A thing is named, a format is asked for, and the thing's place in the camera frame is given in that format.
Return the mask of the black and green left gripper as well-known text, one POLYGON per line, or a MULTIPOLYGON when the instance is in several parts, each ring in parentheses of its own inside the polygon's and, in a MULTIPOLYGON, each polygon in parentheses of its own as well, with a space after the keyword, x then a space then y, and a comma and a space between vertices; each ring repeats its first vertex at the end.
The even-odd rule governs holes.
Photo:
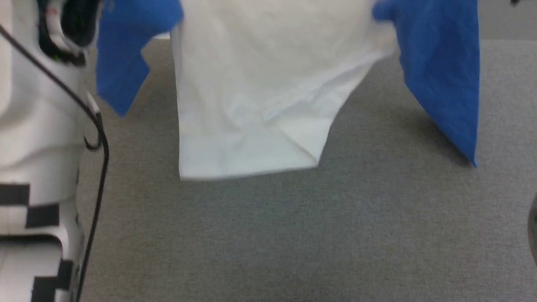
POLYGON ((85 52, 96 38, 101 0, 39 0, 38 41, 56 62, 86 66, 85 52))

